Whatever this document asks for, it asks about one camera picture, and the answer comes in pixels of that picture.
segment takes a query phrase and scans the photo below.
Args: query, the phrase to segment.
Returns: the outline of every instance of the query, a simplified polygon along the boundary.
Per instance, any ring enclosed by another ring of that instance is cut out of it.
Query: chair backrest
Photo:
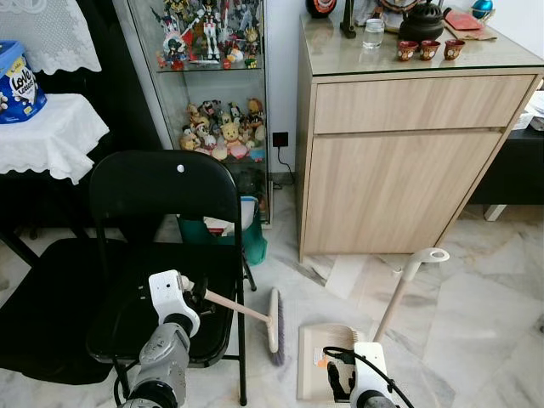
[[[123,151],[93,172],[90,203],[97,224],[108,218],[181,214],[238,224],[241,204],[227,168],[193,151]]]

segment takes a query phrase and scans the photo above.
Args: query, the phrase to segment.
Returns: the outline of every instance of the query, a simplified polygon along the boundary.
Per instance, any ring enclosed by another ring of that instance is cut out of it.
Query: teapot
[[[431,4],[432,0],[419,3],[409,14],[403,12],[403,21],[400,24],[399,39],[406,41],[436,40],[444,31],[442,20],[451,10],[448,8],[442,13],[440,5]]]

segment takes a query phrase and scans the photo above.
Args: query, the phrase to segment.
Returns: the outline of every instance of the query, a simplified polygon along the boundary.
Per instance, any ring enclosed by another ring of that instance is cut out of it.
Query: water glass
[[[363,47],[368,49],[380,48],[384,30],[385,24],[382,19],[368,19],[363,34]]]

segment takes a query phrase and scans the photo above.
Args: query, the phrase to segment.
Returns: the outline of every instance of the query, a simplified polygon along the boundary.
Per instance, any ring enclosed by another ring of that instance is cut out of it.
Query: glass display cabinet
[[[163,147],[220,160],[269,224],[264,1],[114,4]]]

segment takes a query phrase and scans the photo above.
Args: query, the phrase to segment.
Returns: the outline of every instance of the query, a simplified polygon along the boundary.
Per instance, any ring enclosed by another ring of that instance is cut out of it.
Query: tile floor
[[[524,221],[509,213],[486,223],[481,208],[471,207],[444,242],[451,260],[421,268],[382,342],[389,375],[416,408],[544,406],[542,227],[541,208]],[[175,235],[171,224],[165,231],[163,238]],[[280,288],[286,363],[269,363],[264,326],[247,320],[250,407],[333,406],[296,400],[298,327],[337,322],[370,338],[398,279],[373,256],[309,257],[299,264],[295,231],[292,190],[276,191],[274,228],[265,232],[268,257],[252,269],[258,291],[247,290],[246,303],[266,310],[268,290]],[[40,253],[65,236],[71,235],[44,230],[28,243]],[[27,270],[0,244],[0,306]],[[113,381],[111,374],[101,384],[72,387],[0,370],[0,408],[113,408]],[[238,406],[235,362],[189,370],[187,382],[188,407]]]

